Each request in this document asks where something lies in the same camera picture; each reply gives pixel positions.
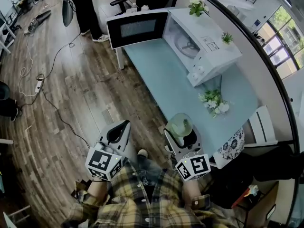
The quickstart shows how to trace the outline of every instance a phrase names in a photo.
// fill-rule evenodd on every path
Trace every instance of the plaid shirt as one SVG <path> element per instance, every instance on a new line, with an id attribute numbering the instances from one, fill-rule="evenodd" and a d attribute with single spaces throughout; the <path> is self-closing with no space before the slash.
<path id="1" fill-rule="evenodd" d="M 104 203 L 76 188 L 74 204 L 63 227 L 234 227 L 221 211 L 210 208 L 209 195 L 184 207 L 183 182 L 176 171 L 163 169 L 149 202 L 135 168 L 127 161 L 111 183 Z"/>

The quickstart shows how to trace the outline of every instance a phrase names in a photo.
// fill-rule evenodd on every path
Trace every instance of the white flower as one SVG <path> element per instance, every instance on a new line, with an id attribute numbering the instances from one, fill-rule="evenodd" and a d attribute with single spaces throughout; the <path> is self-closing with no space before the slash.
<path id="1" fill-rule="evenodd" d="M 220 110 L 219 110 L 218 107 L 214 109 L 214 113 L 215 113 L 215 114 L 220 114 Z"/>
<path id="2" fill-rule="evenodd" d="M 219 104 L 218 108 L 222 113 L 225 113 L 229 110 L 229 105 L 226 103 L 221 103 Z"/>
<path id="3" fill-rule="evenodd" d="M 201 0 L 190 0 L 189 3 L 199 4 Z"/>
<path id="4" fill-rule="evenodd" d="M 202 101 L 202 102 L 207 101 L 206 98 L 205 98 L 205 95 L 201 95 L 201 94 L 199 94 L 199 100 Z"/>
<path id="5" fill-rule="evenodd" d="M 217 107 L 216 101 L 208 101 L 208 104 L 209 104 L 209 108 L 211 108 L 211 109 Z"/>

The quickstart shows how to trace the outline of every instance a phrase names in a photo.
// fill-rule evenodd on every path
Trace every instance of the wooden floor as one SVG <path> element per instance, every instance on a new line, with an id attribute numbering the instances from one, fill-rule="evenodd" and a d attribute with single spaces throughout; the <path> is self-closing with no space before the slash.
<path id="1" fill-rule="evenodd" d="M 32 18 L 48 4 L 52 15 L 33 34 L 23 31 Z M 34 94 L 36 75 L 47 75 L 57 51 L 78 33 L 74 17 L 64 27 L 60 0 L 40 1 L 18 20 L 23 27 L 10 47 L 11 55 L 2 60 L 0 80 L 9 85 L 11 98 L 18 104 L 31 103 L 33 97 L 19 93 L 20 70 L 34 64 L 30 74 L 21 81 L 21 90 Z M 145 148 L 150 158 L 166 165 L 167 156 L 161 135 L 165 120 L 134 66 L 126 59 L 127 67 L 118 69 L 115 51 L 109 42 L 94 43 L 91 35 L 79 36 L 73 48 L 65 47 L 57 56 L 54 70 L 43 89 L 59 108 L 63 119 L 75 132 L 93 146 L 106 124 L 128 119 L 132 123 L 131 143 L 136 149 Z M 89 178 L 84 164 L 88 148 L 74 136 L 40 92 L 33 105 L 23 108 L 15 122 L 1 117 L 1 138 L 12 139 L 10 146 L 17 167 L 23 170 L 20 182 L 25 198 L 32 206 L 41 227 L 58 227 L 74 203 L 70 193 L 74 180 Z"/>

